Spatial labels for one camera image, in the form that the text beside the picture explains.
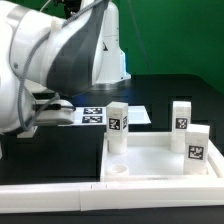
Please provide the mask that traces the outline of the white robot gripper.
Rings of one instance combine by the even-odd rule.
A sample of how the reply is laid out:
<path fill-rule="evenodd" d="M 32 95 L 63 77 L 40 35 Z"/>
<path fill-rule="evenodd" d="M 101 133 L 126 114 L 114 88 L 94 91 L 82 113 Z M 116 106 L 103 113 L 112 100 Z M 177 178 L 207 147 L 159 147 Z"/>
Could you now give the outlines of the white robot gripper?
<path fill-rule="evenodd" d="M 35 121 L 37 126 L 71 125 L 76 107 L 66 100 L 56 100 L 44 109 Z"/>

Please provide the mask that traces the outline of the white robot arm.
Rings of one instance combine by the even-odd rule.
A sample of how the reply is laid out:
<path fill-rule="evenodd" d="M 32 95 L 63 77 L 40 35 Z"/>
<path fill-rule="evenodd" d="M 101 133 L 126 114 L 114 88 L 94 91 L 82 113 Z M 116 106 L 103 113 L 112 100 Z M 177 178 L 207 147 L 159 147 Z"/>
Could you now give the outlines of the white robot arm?
<path fill-rule="evenodd" d="M 111 0 L 81 0 L 69 19 L 0 0 L 0 135 L 43 122 L 27 80 L 58 97 L 130 79 Z"/>

